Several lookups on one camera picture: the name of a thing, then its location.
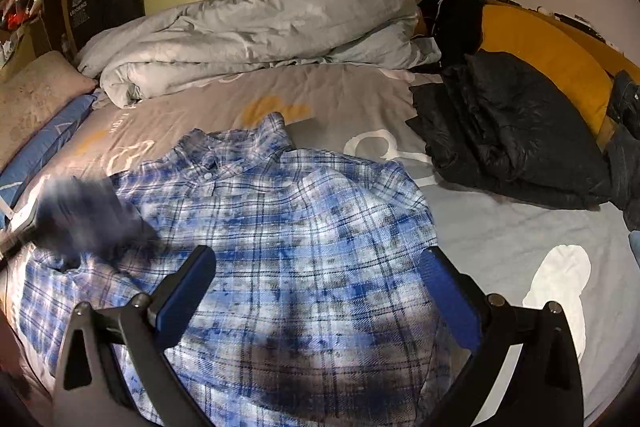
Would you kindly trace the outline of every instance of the red object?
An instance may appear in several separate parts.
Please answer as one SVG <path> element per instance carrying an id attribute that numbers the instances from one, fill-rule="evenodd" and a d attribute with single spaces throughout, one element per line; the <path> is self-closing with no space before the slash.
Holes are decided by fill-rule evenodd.
<path id="1" fill-rule="evenodd" d="M 21 11 L 19 13 L 11 13 L 7 17 L 9 31 L 17 30 L 26 18 L 26 12 Z"/>

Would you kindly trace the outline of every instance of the bed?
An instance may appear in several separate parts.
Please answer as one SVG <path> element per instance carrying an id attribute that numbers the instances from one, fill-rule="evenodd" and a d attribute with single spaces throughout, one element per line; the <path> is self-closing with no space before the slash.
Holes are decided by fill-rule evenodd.
<path id="1" fill-rule="evenodd" d="M 157 9 L 177 1 L 185 0 L 146 4 Z M 640 353 L 640 269 L 622 213 L 610 203 L 596 211 L 547 210 L 439 179 L 423 142 L 404 123 L 415 116 L 408 87 L 438 81 L 372 66 L 308 64 L 220 76 L 130 108 L 108 104 L 91 113 L 31 182 L 17 208 L 33 198 L 47 176 L 111 175 L 160 157 L 193 128 L 253 128 L 277 111 L 297 147 L 402 162 L 433 211 L 440 247 L 486 293 L 501 293 L 520 305 L 540 295 L 532 285 L 537 273 L 562 275 L 544 279 L 548 285 L 542 293 L 547 300 L 572 301 L 578 331 L 584 324 L 584 335 L 574 336 L 579 337 L 585 424 L 590 425 L 620 392 Z M 20 299 L 29 255 L 24 249 L 14 259 L 3 282 L 8 319 L 18 331 L 25 320 Z M 51 390 L 49 371 L 24 336 L 22 341 Z M 464 353 L 456 357 L 463 360 Z M 516 358 L 513 349 L 478 421 L 497 408 Z"/>

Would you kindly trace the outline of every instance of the shirt collar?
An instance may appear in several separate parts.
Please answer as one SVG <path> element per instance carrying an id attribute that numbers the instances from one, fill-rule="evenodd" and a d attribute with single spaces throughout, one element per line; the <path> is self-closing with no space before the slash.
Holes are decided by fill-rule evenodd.
<path id="1" fill-rule="evenodd" d="M 252 130 L 206 134 L 194 129 L 180 138 L 166 159 L 189 178 L 201 177 L 207 172 L 212 174 L 208 180 L 227 178 L 266 162 L 274 154 L 292 149 L 284 126 L 282 115 L 272 112 Z"/>

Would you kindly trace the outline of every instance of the plaid shirt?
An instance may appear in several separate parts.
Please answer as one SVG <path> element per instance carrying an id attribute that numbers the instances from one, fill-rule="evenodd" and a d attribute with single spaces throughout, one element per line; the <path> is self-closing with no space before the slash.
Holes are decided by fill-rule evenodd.
<path id="1" fill-rule="evenodd" d="M 413 425 L 448 388 L 446 328 L 418 269 L 433 220 L 400 164 L 295 150 L 274 113 L 251 131 L 194 130 L 111 180 L 166 247 L 85 254 L 64 273 L 49 252 L 30 254 L 19 326 L 52 373 L 78 301 L 121 306 L 208 245 L 216 277 L 165 355 L 219 427 Z"/>

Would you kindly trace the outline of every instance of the black jacket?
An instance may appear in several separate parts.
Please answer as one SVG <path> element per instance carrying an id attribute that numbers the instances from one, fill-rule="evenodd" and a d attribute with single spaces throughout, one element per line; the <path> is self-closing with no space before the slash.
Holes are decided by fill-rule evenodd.
<path id="1" fill-rule="evenodd" d="M 407 121 L 452 183 L 554 208 L 609 200 L 609 171 L 578 110 L 542 73 L 514 57 L 479 51 L 410 88 Z"/>

